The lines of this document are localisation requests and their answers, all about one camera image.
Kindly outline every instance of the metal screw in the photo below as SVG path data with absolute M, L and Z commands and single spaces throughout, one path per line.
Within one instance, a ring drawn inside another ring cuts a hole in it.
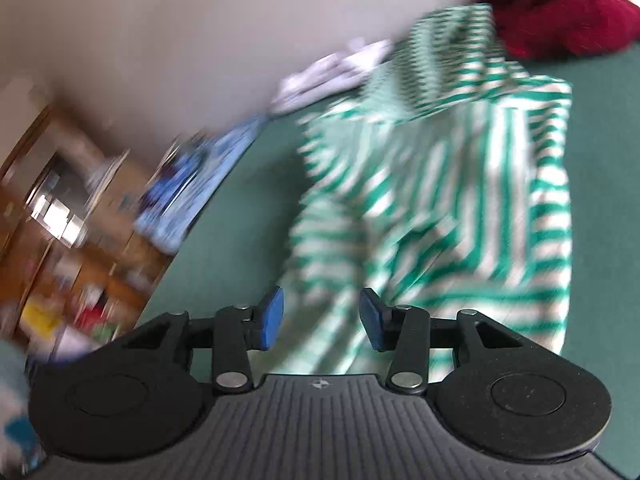
M 216 377 L 216 382 L 225 388 L 240 388 L 248 380 L 248 377 L 240 372 L 224 372 Z
M 422 384 L 422 377 L 413 372 L 398 372 L 391 377 L 391 382 L 400 388 L 417 388 Z

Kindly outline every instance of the striped fabric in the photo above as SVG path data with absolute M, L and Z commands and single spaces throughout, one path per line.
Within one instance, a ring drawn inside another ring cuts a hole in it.
M 562 165 L 571 87 L 505 61 L 491 8 L 428 14 L 361 98 L 312 120 L 286 315 L 261 371 L 378 372 L 357 298 L 474 308 L 559 352 L 571 276 Z M 430 380 L 450 371 L 431 355 Z

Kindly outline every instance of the gray wall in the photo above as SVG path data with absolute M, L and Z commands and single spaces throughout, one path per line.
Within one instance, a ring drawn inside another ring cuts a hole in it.
M 7 66 L 35 76 L 155 164 L 178 133 L 264 108 L 280 78 L 349 38 L 396 38 L 466 1 L 0 0 L 0 80 Z

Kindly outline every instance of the red object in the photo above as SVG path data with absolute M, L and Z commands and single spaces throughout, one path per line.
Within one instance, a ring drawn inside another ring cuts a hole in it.
M 498 36 L 521 59 L 591 56 L 640 36 L 640 7 L 628 0 L 479 0 L 494 8 Z

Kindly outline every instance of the ribbed gray panel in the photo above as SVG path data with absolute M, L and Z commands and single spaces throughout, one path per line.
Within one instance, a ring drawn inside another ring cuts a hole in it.
M 268 376 L 228 396 L 173 448 L 133 462 L 53 457 L 33 480 L 595 480 L 618 478 L 593 455 L 557 465 L 512 464 L 458 442 L 422 399 L 374 376 Z

